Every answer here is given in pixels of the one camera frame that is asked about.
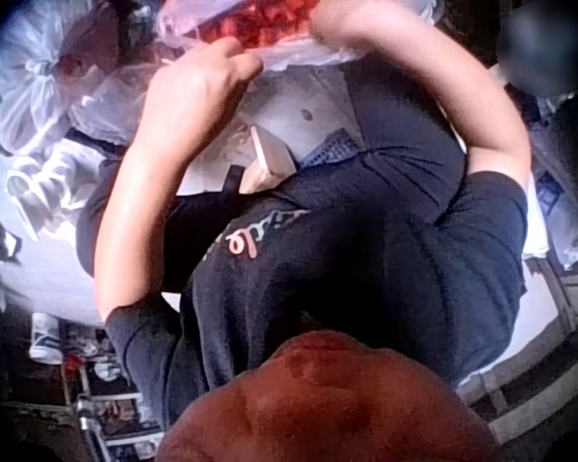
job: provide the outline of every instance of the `plastic bag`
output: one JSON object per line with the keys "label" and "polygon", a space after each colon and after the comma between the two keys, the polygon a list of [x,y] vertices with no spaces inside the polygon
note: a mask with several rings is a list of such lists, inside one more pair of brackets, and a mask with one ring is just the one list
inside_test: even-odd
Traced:
{"label": "plastic bag", "polygon": [[0,144],[27,155],[59,141],[66,111],[118,60],[117,18],[105,2],[35,0],[0,31]]}
{"label": "plastic bag", "polygon": [[[402,0],[427,20],[431,20],[437,0]],[[185,51],[193,48],[205,32],[206,24],[216,21],[224,15],[235,12],[241,5],[256,3],[259,8],[266,3],[305,3],[309,0],[172,0],[159,12],[157,29],[161,40],[173,48],[182,47]],[[222,35],[233,35],[224,31]],[[341,49],[332,50],[315,40],[308,34],[302,24],[296,34],[281,39],[271,46],[261,46],[251,49],[264,62],[266,70],[282,71],[289,65],[329,65],[340,64],[357,59],[360,55],[355,51]]]}
{"label": "plastic bag", "polygon": [[135,138],[145,94],[158,64],[118,69],[91,94],[71,107],[73,126],[95,140],[129,145]]}

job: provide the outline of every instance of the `man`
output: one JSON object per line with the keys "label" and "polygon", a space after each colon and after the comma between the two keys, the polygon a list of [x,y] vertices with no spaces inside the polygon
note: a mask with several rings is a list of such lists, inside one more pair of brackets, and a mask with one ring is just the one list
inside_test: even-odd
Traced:
{"label": "man", "polygon": [[[493,439],[450,386],[512,333],[531,162],[519,115],[393,1],[322,0],[312,28],[393,63],[346,69],[370,149],[255,197],[175,199],[261,63],[226,38],[160,70],[115,185],[113,165],[81,219],[100,314],[171,428],[160,460],[487,460]],[[161,289],[182,292],[179,315]]]}

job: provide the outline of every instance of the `t-shirt sleeve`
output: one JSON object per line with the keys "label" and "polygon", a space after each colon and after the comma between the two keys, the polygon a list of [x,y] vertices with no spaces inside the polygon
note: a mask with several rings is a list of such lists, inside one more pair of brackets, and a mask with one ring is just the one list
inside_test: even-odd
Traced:
{"label": "t-shirt sleeve", "polygon": [[[115,309],[105,330],[121,364],[163,428],[171,426],[192,400],[207,391],[197,339],[184,335],[180,315],[160,294]],[[180,383],[173,387],[176,379]]]}
{"label": "t-shirt sleeve", "polygon": [[495,360],[509,345],[524,290],[527,199],[495,172],[469,175],[434,232],[435,263],[456,333],[456,376]]}

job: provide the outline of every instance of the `hand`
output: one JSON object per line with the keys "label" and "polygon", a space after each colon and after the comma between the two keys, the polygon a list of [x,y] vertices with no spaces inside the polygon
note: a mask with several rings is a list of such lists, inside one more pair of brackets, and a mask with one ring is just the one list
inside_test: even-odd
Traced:
{"label": "hand", "polygon": [[189,164],[231,120],[263,64],[235,38],[202,44],[153,77],[131,151]]}
{"label": "hand", "polygon": [[368,33],[381,5],[383,14],[415,15],[397,0],[321,0],[310,13],[311,33],[335,47],[369,47]]}

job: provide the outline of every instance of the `forearm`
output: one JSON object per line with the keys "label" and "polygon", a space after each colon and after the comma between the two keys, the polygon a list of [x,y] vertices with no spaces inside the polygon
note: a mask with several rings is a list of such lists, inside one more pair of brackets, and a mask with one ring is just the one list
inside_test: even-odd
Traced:
{"label": "forearm", "polygon": [[96,243],[96,301],[103,319],[159,290],[167,210],[186,170],[137,149],[122,162]]}
{"label": "forearm", "polygon": [[[482,169],[493,156],[498,156],[491,163],[495,166],[510,161],[529,169],[528,137],[518,111],[475,58],[390,2],[373,3],[361,14],[361,39],[410,72],[434,96],[469,148],[469,170]],[[472,151],[479,155],[472,159]]]}

